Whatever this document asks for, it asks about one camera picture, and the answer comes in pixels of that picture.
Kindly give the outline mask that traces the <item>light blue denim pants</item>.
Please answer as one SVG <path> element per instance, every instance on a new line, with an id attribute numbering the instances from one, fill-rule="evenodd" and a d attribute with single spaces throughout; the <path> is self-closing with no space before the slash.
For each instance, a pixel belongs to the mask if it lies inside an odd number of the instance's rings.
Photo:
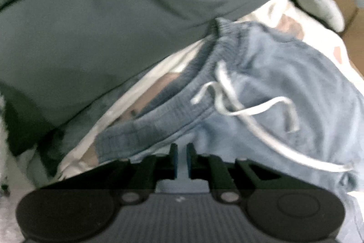
<path id="1" fill-rule="evenodd" d="M 341 242 L 363 241 L 351 192 L 363 189 L 363 94 L 313 47 L 261 23 L 219 18 L 195 58 L 136 117 L 95 140 L 100 163 L 178 146 L 185 192 L 186 146 L 224 161 L 247 158 L 324 187 L 344 202 Z"/>

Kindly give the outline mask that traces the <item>dark grey quilt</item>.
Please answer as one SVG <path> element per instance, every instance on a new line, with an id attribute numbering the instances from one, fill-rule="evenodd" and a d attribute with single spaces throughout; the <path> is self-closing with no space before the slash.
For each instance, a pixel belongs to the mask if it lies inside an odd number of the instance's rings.
<path id="1" fill-rule="evenodd" d="M 59 126 L 143 68 L 269 0 L 1 0 L 1 91 L 22 129 Z"/>

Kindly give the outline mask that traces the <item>cream bear print bedsheet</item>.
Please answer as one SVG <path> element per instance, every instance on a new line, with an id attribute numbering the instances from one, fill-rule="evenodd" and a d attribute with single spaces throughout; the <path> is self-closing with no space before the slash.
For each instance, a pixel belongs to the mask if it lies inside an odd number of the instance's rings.
<path id="1" fill-rule="evenodd" d="M 327 56 L 346 78 L 363 91 L 363 78 L 349 61 L 344 41 L 332 30 L 298 9 L 290 0 L 270 0 L 252 13 L 238 19 L 238 23 L 257 21 L 281 32 L 289 33 Z M 97 165 L 93 143 L 98 134 L 113 123 L 121 123 L 140 112 L 155 96 L 182 73 L 200 50 L 198 41 L 165 58 L 141 79 L 126 89 L 123 95 L 107 95 L 93 103 L 86 117 L 91 121 L 75 121 L 73 130 L 81 132 L 77 145 L 61 161 L 56 179 L 80 174 Z"/>

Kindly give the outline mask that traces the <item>white fluffy garment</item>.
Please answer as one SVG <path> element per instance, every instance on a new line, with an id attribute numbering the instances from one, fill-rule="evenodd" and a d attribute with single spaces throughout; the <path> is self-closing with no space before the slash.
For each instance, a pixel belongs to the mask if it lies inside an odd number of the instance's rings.
<path id="1" fill-rule="evenodd" d="M 6 103 L 5 98 L 1 95 L 0 102 L 0 174 L 1 174 L 1 197 L 9 197 L 8 185 L 8 159 L 9 159 L 9 145 L 8 145 L 8 126 L 5 122 L 6 116 Z"/>

